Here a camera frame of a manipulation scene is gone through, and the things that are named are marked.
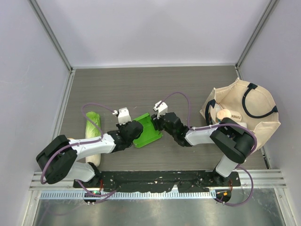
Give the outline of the green paper box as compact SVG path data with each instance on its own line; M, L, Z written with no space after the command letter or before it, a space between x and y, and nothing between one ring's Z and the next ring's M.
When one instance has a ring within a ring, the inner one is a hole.
M138 139L133 141L133 144L136 148L144 147L160 138L162 138L163 134L156 130L149 113L145 113L134 119L135 121L141 123L143 125L143 132L139 136Z

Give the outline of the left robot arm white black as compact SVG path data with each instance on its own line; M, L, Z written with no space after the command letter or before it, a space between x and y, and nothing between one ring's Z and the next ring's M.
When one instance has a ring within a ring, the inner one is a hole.
M143 125L137 121L117 127L118 130L88 139L71 140L65 135L57 136L36 157L36 162L42 170L40 182L55 184L64 178L72 178L84 182L88 187L97 187L100 176L96 166L77 161L99 153L123 151L143 132Z

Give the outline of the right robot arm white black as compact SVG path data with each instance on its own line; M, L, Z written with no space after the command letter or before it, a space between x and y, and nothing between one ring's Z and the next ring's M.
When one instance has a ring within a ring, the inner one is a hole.
M237 124L230 118L206 127L189 128L184 125L175 113L154 114L151 121L156 130L164 130L174 141L183 147L199 144L215 144L223 153L212 172L212 181L223 186L230 180L231 172L257 147L257 138L247 128Z

